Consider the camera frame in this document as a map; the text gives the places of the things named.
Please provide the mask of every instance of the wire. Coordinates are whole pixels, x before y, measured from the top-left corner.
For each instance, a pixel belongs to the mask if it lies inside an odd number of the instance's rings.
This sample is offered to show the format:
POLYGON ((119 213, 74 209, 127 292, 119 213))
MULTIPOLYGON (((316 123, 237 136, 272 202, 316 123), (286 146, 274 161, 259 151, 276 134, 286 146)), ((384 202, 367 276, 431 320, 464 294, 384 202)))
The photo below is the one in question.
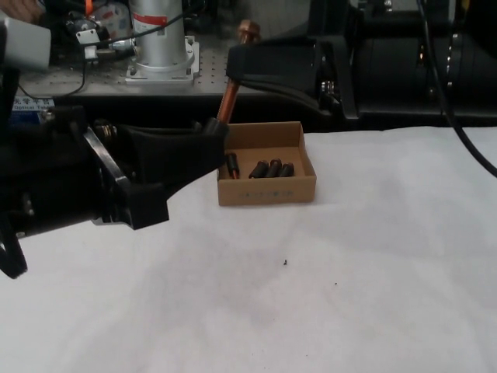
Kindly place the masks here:
POLYGON ((473 155, 474 159, 476 159, 478 163, 480 163, 480 165, 482 165, 494 177, 497 177, 497 168, 493 164, 491 164, 490 161, 488 161, 478 149, 476 149, 470 138, 467 136, 466 132, 464 132, 462 126, 459 124, 454 110, 449 103, 437 68, 438 64, 436 62, 435 49, 433 48, 433 40, 429 30, 428 18, 426 17, 425 5, 423 4, 423 0, 416 0, 416 3, 418 4, 419 15, 421 16, 422 20, 426 51, 428 54, 428 62, 431 67, 433 79, 435 80, 436 93, 438 96, 440 108, 442 109, 445 118, 447 119, 447 123, 455 130, 457 136, 466 147, 466 149, 471 153, 471 155, 473 155))
MULTIPOLYGON (((79 87, 77 89, 75 89, 74 91, 70 91, 69 93, 65 93, 65 94, 59 95, 59 96, 52 96, 52 99, 63 99, 64 97, 69 97, 70 95, 74 95, 75 93, 78 93, 79 91, 81 91, 85 87, 85 83, 86 83, 86 59, 85 59, 84 52, 83 52, 82 56, 83 56, 83 66, 82 66, 83 79, 82 79, 79 87)), ((47 99, 47 97, 36 97, 36 96, 30 95, 20 84, 19 84, 19 89, 21 90, 22 93, 24 93, 25 96, 28 96, 31 99, 47 99)))

